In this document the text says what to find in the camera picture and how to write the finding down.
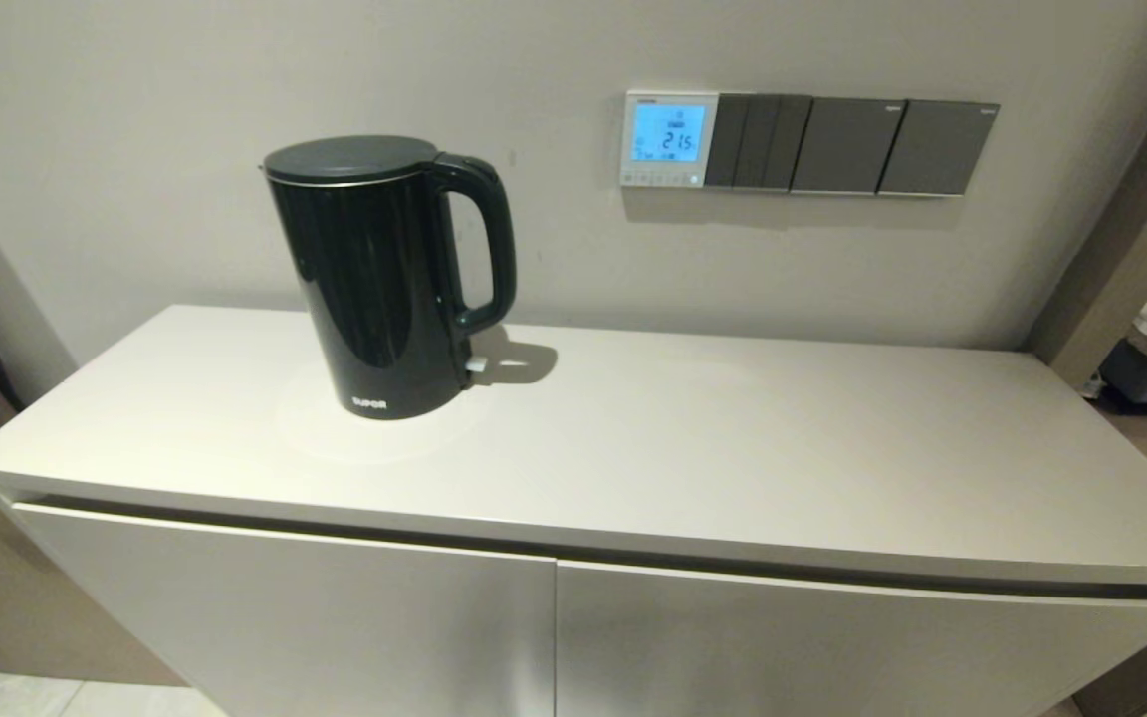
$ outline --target white cabinet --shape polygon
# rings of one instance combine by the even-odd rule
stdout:
[[[556,717],[1021,717],[1147,640],[1147,600],[588,562],[556,594]]]
[[[1,428],[0,505],[229,717],[1021,717],[1147,641],[1147,460],[1030,356],[478,349],[366,421],[306,314],[180,305]]]
[[[229,717],[549,717],[555,562],[17,504]]]
[[[231,717],[1016,717],[1147,641],[1147,600],[13,513]]]

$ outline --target thermostat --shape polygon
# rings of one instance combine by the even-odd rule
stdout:
[[[623,186],[701,189],[718,92],[627,92]]]

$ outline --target electric kettle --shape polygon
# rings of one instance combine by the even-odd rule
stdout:
[[[274,151],[264,176],[338,403],[368,419],[408,419],[468,388],[469,336],[516,297],[493,167],[423,140],[342,137]],[[473,200],[486,225],[493,298],[479,307],[463,301],[450,192]]]

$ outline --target light switch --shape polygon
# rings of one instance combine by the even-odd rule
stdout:
[[[705,159],[705,186],[733,186],[738,151],[742,149],[742,128],[750,106],[750,94],[720,94],[715,112],[711,154]]]
[[[817,96],[790,190],[874,194],[903,110],[904,100]]]
[[[777,125],[773,128],[773,142],[768,146],[767,166],[762,184],[764,189],[790,189],[810,110],[811,96],[806,94],[781,96],[778,103]]]
[[[992,102],[911,100],[879,194],[957,196],[968,190],[997,115]]]
[[[733,186],[758,189],[764,185],[764,169],[768,164],[768,146],[773,142],[780,102],[781,96],[778,94],[751,95],[742,127],[742,146],[738,149]]]

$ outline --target wall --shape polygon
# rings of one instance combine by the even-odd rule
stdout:
[[[965,200],[624,196],[627,87],[1002,109]],[[0,250],[79,364],[299,305],[256,166],[354,132],[497,164],[515,321],[1014,346],[1146,126],[1147,0],[0,0]]]

